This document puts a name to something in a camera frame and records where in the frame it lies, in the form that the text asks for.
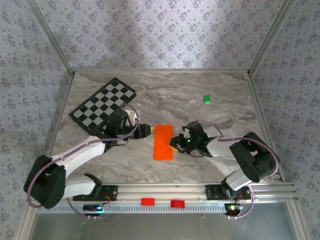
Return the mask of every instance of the checkerboard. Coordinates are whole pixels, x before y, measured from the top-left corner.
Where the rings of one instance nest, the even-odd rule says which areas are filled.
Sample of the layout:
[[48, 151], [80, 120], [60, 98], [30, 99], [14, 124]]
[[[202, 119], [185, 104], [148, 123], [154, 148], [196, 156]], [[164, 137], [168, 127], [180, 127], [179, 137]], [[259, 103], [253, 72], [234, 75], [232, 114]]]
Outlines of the checkerboard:
[[115, 77], [69, 115], [91, 135], [93, 130], [106, 124], [114, 110], [123, 103], [128, 104], [136, 96], [135, 90]]

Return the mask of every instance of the red clip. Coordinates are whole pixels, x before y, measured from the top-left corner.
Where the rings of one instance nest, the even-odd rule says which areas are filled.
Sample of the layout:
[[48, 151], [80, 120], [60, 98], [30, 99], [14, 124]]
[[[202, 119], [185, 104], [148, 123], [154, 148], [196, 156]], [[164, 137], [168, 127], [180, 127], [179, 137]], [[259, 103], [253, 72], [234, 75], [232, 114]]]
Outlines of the red clip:
[[184, 209], [186, 203], [183, 200], [171, 200], [171, 208]]
[[154, 198], [141, 198], [141, 206], [155, 206], [156, 199]]

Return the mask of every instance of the patterned wallpaper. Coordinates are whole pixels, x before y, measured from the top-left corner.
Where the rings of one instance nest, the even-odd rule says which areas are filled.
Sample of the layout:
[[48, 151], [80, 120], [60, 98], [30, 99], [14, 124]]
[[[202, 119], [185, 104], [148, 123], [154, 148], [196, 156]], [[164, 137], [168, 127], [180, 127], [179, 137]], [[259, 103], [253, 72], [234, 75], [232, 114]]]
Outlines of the patterned wallpaper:
[[288, 181], [320, 239], [320, 2], [301, 0], [254, 77]]
[[12, 239], [23, 185], [45, 154], [69, 78], [23, 0], [0, 3], [0, 239]]
[[246, 70], [282, 0], [37, 0], [74, 71]]

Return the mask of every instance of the marble tabletop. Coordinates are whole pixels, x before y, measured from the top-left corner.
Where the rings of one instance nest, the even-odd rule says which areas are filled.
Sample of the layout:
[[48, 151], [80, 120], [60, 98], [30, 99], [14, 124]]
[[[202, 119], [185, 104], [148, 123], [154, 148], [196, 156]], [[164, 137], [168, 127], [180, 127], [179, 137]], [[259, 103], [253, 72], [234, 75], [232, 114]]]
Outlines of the marble tabletop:
[[[62, 114], [52, 155], [60, 154], [88, 138], [69, 113], [117, 77], [136, 90], [130, 102], [140, 122], [151, 126], [173, 125], [176, 134], [194, 120], [215, 123], [226, 137], [243, 136], [249, 131], [261, 135], [247, 83], [239, 76], [216, 72], [140, 72], [75, 74]], [[211, 104], [204, 104], [204, 95]], [[204, 130], [218, 136], [210, 126]], [[130, 140], [88, 161], [71, 176], [90, 173], [104, 183], [133, 182], [220, 182], [238, 169], [229, 157], [191, 157], [174, 153], [173, 161], [153, 160], [154, 136]]]

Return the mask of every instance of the green cube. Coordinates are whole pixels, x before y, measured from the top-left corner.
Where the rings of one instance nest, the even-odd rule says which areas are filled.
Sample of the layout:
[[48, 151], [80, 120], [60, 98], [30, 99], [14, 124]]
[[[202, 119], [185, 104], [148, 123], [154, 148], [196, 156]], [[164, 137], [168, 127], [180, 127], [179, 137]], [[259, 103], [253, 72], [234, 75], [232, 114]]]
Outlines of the green cube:
[[204, 104], [211, 104], [210, 95], [204, 96]]

